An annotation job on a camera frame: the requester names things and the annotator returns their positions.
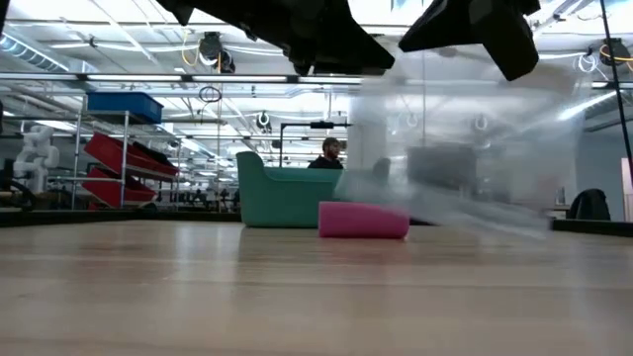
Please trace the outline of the teal plastic basket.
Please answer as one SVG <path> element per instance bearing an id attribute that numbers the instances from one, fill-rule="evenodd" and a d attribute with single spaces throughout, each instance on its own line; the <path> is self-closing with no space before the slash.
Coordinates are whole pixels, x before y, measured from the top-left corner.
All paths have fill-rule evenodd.
<path id="1" fill-rule="evenodd" d="M 315 228 L 318 206 L 334 199 L 335 169 L 266 167 L 259 155 L 236 155 L 241 220 L 249 227 Z"/>

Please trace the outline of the metal shelf rack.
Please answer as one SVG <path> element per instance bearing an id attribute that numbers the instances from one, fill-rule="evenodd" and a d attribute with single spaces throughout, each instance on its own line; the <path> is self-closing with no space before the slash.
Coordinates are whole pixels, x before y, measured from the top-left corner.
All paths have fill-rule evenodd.
<path id="1" fill-rule="evenodd" d="M 84 117 L 90 118 L 91 113 L 87 109 L 88 106 L 88 96 L 84 95 L 82 98 L 81 108 L 76 117 L 76 125 L 75 125 L 75 145 L 74 145 L 74 153 L 73 153 L 73 176 L 72 176 L 72 187 L 71 187 L 71 210 L 75 210 L 76 205 L 76 195 L 77 195 L 77 185 L 81 182 L 80 177 L 78 176 L 78 165 L 79 165 L 79 147 L 81 141 L 81 133 L 82 133 L 82 120 Z M 126 164 L 127 164 L 127 144 L 128 144 L 128 129 L 130 123 L 131 113 L 129 111 L 123 112 L 114 112 L 114 111 L 106 111 L 105 114 L 109 114 L 111 116 L 124 116 L 124 148 L 122 153 L 122 166 L 121 166 L 121 178 L 118 180 L 120 183 L 120 208 L 122 209 L 125 206 L 125 189 L 126 189 Z"/>

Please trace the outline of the black office chair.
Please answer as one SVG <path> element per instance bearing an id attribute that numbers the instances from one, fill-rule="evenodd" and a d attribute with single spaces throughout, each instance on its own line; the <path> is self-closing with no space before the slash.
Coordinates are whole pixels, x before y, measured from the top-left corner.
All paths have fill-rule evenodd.
<path id="1" fill-rule="evenodd" d="M 587 189 L 573 200 L 567 212 L 568 220 L 611 221 L 604 192 L 600 189 Z"/>

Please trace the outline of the person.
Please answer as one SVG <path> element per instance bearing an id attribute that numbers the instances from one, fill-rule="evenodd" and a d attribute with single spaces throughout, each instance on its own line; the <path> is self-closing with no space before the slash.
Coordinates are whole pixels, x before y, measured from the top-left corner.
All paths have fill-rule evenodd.
<path id="1" fill-rule="evenodd" d="M 336 169 L 342 170 L 343 165 L 339 160 L 341 145 L 335 137 L 327 137 L 321 146 L 322 153 L 309 164 L 311 169 Z"/>

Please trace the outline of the black aluminium table frame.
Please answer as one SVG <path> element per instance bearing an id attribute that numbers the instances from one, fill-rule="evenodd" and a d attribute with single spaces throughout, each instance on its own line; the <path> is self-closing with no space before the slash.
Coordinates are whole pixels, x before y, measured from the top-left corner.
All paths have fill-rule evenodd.
<path id="1" fill-rule="evenodd" d="M 121 221 L 177 221 L 240 223 L 238 214 L 177 213 L 177 212 L 132 212 L 132 211 L 35 211 L 0 212 L 0 227 L 16 227 L 64 223 L 104 223 Z M 633 238 L 633 222 L 594 222 L 575 220 L 551 220 L 550 227 L 556 231 L 585 234 L 624 236 Z"/>

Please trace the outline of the red plastic storage bin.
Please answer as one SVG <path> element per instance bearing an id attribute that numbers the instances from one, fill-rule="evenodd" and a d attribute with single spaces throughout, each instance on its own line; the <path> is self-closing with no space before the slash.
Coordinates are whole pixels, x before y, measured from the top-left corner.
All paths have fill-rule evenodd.
<path id="1" fill-rule="evenodd" d="M 155 192 L 131 175 L 126 176 L 122 187 L 121 176 L 106 168 L 93 167 L 82 187 L 100 203 L 114 209 L 121 206 L 137 206 L 153 200 Z"/>
<path id="2" fill-rule="evenodd" d="M 139 178 L 174 181 L 179 173 L 165 154 L 136 141 L 124 145 L 122 140 L 95 133 L 84 150 L 116 174 L 122 173 L 123 161 L 126 174 Z"/>

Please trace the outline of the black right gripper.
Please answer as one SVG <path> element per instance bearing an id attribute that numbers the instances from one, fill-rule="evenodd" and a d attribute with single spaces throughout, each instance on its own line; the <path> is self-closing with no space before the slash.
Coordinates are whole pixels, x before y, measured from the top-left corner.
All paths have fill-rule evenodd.
<path id="1" fill-rule="evenodd" d="M 482 44 L 507 81 L 530 73 L 539 56 L 524 16 L 539 0 L 432 0 L 399 41 L 404 52 Z"/>

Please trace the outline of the black round ceiling fixture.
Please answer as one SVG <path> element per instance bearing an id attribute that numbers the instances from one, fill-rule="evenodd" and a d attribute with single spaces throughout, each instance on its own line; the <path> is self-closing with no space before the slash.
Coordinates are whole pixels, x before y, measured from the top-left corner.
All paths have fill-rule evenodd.
<path id="1" fill-rule="evenodd" d="M 599 60 L 604 65 L 627 65 L 633 70 L 633 54 L 622 38 L 604 39 L 598 50 Z"/>
<path id="2" fill-rule="evenodd" d="M 235 64 L 231 54 L 224 48 L 218 32 L 204 32 L 199 40 L 199 60 L 219 73 L 235 73 Z"/>

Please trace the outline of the clear plastic bag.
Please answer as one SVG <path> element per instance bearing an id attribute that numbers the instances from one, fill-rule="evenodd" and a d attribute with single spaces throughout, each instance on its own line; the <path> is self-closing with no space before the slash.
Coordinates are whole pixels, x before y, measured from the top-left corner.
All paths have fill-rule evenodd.
<path id="1" fill-rule="evenodd" d="M 565 59 L 510 81 L 478 45 L 397 51 L 349 98 L 335 195 L 419 222 L 543 238 L 573 175 L 591 84 Z"/>

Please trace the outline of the black diagonal pole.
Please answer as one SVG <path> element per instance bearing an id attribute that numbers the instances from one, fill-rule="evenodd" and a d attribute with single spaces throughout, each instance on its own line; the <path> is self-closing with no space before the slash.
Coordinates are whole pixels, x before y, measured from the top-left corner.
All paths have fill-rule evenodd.
<path id="1" fill-rule="evenodd" d="M 627 129 L 627 122 L 625 119 L 624 104 L 622 100 L 622 93 L 621 93 L 621 88 L 620 88 L 620 81 L 618 77 L 617 66 L 615 63 L 616 59 L 614 56 L 615 53 L 614 53 L 612 38 L 610 35 L 610 29 L 609 29 L 608 20 L 607 20 L 606 5 L 605 5 L 605 0 L 598 0 L 598 1 L 600 4 L 601 17 L 602 17 L 605 38 L 606 38 L 606 45 L 607 45 L 608 54 L 610 57 L 610 67 L 611 67 L 611 72 L 612 72 L 613 89 L 616 93 L 617 106 L 618 106 L 618 112 L 619 112 L 619 121 L 620 121 L 620 126 L 621 126 L 621 130 L 623 134 L 623 141 L 624 141 L 625 152 L 627 156 L 628 168 L 629 168 L 630 176 L 631 178 L 633 178 L 633 150 L 631 148 L 631 142 L 629 139 L 628 129 Z"/>

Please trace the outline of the pink elastic bandage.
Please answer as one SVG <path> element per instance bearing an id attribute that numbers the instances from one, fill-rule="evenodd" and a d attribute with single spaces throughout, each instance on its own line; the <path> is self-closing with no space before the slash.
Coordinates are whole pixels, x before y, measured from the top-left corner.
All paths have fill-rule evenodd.
<path id="1" fill-rule="evenodd" d="M 404 239 L 409 216 L 371 204 L 321 202 L 317 228 L 322 238 Z"/>

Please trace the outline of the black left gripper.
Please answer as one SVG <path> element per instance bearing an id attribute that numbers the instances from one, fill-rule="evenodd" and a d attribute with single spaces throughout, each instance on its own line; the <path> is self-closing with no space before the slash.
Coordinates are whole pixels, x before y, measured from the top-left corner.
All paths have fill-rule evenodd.
<path id="1" fill-rule="evenodd" d="M 156 0 L 181 26 L 202 11 L 282 50 L 295 71 L 383 75 L 395 58 L 339 0 Z"/>

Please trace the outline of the blue plastic storage bin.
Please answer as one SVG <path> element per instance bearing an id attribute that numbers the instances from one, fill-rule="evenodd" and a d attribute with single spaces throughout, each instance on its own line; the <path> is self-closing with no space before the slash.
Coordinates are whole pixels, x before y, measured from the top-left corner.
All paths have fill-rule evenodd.
<path id="1" fill-rule="evenodd" d="M 122 124 L 125 112 L 130 125 L 159 125 L 163 105 L 144 92 L 90 92 L 87 112 L 97 118 Z"/>

